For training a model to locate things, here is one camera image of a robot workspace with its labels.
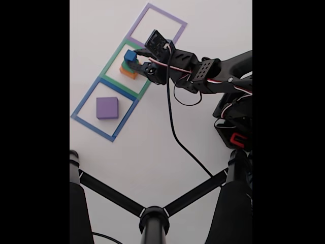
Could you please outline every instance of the cable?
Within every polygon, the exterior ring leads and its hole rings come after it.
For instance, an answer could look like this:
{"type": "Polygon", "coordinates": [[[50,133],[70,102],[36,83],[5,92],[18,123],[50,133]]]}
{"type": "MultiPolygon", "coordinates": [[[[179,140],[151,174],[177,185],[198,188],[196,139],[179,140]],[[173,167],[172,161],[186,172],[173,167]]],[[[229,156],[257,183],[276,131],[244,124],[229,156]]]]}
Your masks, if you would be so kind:
{"type": "MultiPolygon", "coordinates": [[[[162,62],[159,62],[159,61],[157,61],[157,60],[155,60],[155,59],[153,59],[151,57],[149,58],[149,60],[151,62],[155,63],[155,64],[158,64],[158,65],[167,67],[167,64],[164,64],[162,62]]],[[[181,68],[178,68],[178,67],[174,67],[174,66],[170,66],[170,68],[173,69],[173,70],[185,72],[185,73],[188,73],[188,74],[191,74],[192,73],[192,71],[184,70],[184,69],[181,69],[181,68]]],[[[222,81],[217,81],[217,80],[212,80],[212,79],[207,79],[207,81],[209,83],[214,83],[214,84],[222,84],[223,83],[222,81]]],[[[243,88],[241,88],[239,86],[236,86],[236,85],[233,85],[233,86],[234,86],[234,89],[240,90],[240,91],[245,92],[245,93],[250,94],[250,95],[253,95],[253,92],[251,92],[251,91],[245,90],[245,89],[243,89],[243,88]]]]}
{"type": "Polygon", "coordinates": [[[215,128],[219,128],[219,129],[234,129],[234,128],[236,128],[236,126],[231,126],[231,127],[216,126],[215,123],[217,123],[218,120],[220,120],[220,119],[217,119],[217,120],[214,122],[214,127],[215,127],[215,128]]]}
{"type": "Polygon", "coordinates": [[[166,82],[167,82],[167,102],[168,102],[169,119],[171,122],[173,136],[174,136],[176,142],[181,146],[181,148],[183,148],[205,170],[205,172],[207,172],[207,174],[210,177],[213,177],[213,175],[209,172],[209,170],[206,167],[204,167],[204,165],[189,150],[187,150],[187,148],[178,140],[178,138],[176,136],[175,129],[174,129],[174,122],[173,122],[173,115],[172,115],[171,95],[170,95],[170,89],[169,89],[170,63],[172,60],[172,51],[171,51],[170,47],[169,47],[169,52],[170,52],[170,55],[169,55],[168,62],[167,62],[166,82]]]}
{"type": "MultiPolygon", "coordinates": [[[[248,95],[244,95],[242,97],[240,97],[239,99],[236,100],[236,102],[238,102],[239,100],[241,100],[242,98],[246,98],[246,97],[250,97],[250,96],[253,96],[253,94],[248,94],[248,95]]],[[[230,103],[229,105],[227,105],[223,111],[221,112],[221,118],[224,118],[224,112],[229,109],[230,107],[232,106],[232,103],[230,103]]]]}
{"type": "MultiPolygon", "coordinates": [[[[185,78],[186,76],[188,76],[187,79],[189,79],[190,74],[187,74],[187,75],[182,76],[181,78],[178,79],[178,81],[181,80],[181,79],[183,79],[183,78],[185,78]]],[[[180,104],[182,104],[182,105],[184,105],[184,106],[194,106],[194,105],[199,104],[199,103],[202,101],[202,92],[201,92],[201,91],[199,91],[199,93],[200,93],[200,100],[199,100],[197,103],[194,103],[194,104],[185,104],[185,103],[182,103],[181,101],[179,101],[179,100],[177,99],[176,95],[175,95],[175,87],[176,87],[176,84],[177,84],[178,81],[176,81],[176,83],[175,83],[175,85],[174,85],[174,98],[176,99],[177,102],[179,102],[180,104]]]]}
{"type": "MultiPolygon", "coordinates": [[[[162,62],[159,62],[159,61],[157,61],[157,60],[155,60],[155,59],[153,59],[153,58],[151,58],[151,57],[149,58],[149,60],[150,60],[151,62],[155,63],[155,64],[158,64],[158,65],[162,65],[162,66],[167,67],[166,64],[164,64],[164,63],[162,63],[162,62]]],[[[191,74],[191,73],[192,73],[191,71],[184,70],[184,69],[181,69],[181,68],[178,68],[178,67],[174,67],[174,66],[170,66],[170,68],[173,69],[173,70],[177,70],[177,71],[185,72],[185,73],[188,73],[188,74],[191,74]]]]}
{"type": "Polygon", "coordinates": [[[100,233],[93,232],[92,234],[103,237],[103,238],[106,238],[106,239],[111,240],[111,241],[113,241],[113,242],[115,242],[117,244],[123,244],[123,243],[119,242],[118,240],[115,240],[114,238],[111,238],[109,236],[106,236],[106,235],[103,235],[103,234],[100,234],[100,233]]]}

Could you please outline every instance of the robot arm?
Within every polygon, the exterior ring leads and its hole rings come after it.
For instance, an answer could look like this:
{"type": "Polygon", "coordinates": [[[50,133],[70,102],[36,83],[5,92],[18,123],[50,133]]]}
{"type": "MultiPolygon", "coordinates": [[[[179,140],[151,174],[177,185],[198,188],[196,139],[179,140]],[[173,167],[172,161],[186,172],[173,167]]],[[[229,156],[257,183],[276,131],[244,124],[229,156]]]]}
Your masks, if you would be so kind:
{"type": "Polygon", "coordinates": [[[135,59],[126,60],[131,69],[155,84],[165,85],[167,62],[172,55],[170,78],[175,86],[194,94],[224,93],[213,116],[225,122],[215,128],[227,147],[252,150],[253,75],[241,77],[253,70],[253,51],[224,61],[204,57],[200,62],[194,53],[176,49],[156,30],[145,47],[134,52],[148,57],[150,62],[141,65],[135,59]]]}
{"type": "Polygon", "coordinates": [[[170,56],[166,44],[172,50],[170,78],[177,87],[191,93],[241,93],[253,91],[253,77],[241,77],[253,70],[253,51],[248,51],[225,61],[203,58],[200,62],[191,52],[178,50],[171,40],[164,39],[154,30],[143,49],[134,52],[146,56],[151,62],[142,65],[127,61],[135,72],[146,76],[155,84],[166,84],[166,63],[170,56]]]}

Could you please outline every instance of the blue square outline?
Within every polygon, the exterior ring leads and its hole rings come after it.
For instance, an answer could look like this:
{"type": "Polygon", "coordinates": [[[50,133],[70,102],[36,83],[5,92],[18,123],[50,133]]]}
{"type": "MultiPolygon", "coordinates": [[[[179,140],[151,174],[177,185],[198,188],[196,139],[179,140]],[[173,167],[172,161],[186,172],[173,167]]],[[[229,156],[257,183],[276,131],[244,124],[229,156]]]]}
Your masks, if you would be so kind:
{"type": "Polygon", "coordinates": [[[91,85],[91,87],[89,88],[89,90],[87,91],[87,93],[85,94],[85,96],[83,97],[83,99],[78,104],[78,106],[75,109],[75,111],[72,113],[71,118],[74,119],[75,121],[79,122],[80,124],[86,126],[87,128],[91,129],[92,131],[96,132],[97,134],[103,136],[107,140],[113,142],[116,139],[116,137],[119,134],[119,132],[121,131],[121,129],[123,128],[123,126],[126,123],[127,119],[130,117],[131,113],[133,112],[133,110],[136,107],[136,105],[138,104],[138,102],[139,102],[139,100],[137,98],[135,98],[134,96],[132,96],[131,94],[125,92],[121,88],[113,85],[112,83],[106,81],[105,79],[103,79],[101,77],[97,77],[97,79],[91,85]],[[126,98],[130,99],[131,101],[133,101],[132,105],[130,106],[130,108],[128,109],[128,111],[126,112],[126,114],[124,115],[123,119],[121,120],[120,124],[117,126],[117,128],[114,131],[114,133],[113,133],[112,136],[108,135],[104,131],[98,129],[97,127],[95,127],[93,125],[91,125],[90,123],[88,123],[87,121],[83,120],[82,118],[80,118],[78,116],[78,113],[80,112],[81,108],[86,103],[86,101],[88,100],[88,98],[90,97],[90,95],[92,94],[92,92],[95,90],[95,88],[97,87],[97,85],[99,83],[101,83],[101,84],[103,84],[103,85],[105,85],[105,86],[113,89],[114,91],[120,93],[121,95],[123,95],[126,98]]]}

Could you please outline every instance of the stacked blocks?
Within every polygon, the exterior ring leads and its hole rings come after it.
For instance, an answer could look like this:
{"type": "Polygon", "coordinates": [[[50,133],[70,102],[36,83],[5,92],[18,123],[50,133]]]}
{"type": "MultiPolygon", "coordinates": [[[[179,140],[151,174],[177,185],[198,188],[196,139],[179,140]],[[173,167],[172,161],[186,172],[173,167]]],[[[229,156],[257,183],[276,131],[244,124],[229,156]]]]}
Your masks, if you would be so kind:
{"type": "Polygon", "coordinates": [[[120,72],[123,75],[126,75],[127,77],[135,80],[138,74],[132,69],[130,69],[130,67],[126,63],[127,61],[139,63],[139,61],[137,60],[137,54],[134,51],[127,50],[126,54],[124,55],[124,61],[120,67],[120,72]]]}
{"type": "Polygon", "coordinates": [[[98,119],[118,118],[117,97],[97,98],[96,116],[98,119]]]}

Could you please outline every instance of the purple cube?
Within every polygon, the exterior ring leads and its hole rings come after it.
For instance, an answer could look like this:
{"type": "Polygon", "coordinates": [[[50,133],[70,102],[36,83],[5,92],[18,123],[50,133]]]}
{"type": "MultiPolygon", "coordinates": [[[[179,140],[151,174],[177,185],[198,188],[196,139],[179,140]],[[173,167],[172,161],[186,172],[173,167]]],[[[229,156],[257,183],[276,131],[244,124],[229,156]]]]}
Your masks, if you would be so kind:
{"type": "Polygon", "coordinates": [[[117,97],[97,98],[96,116],[98,119],[118,118],[117,97]]]}

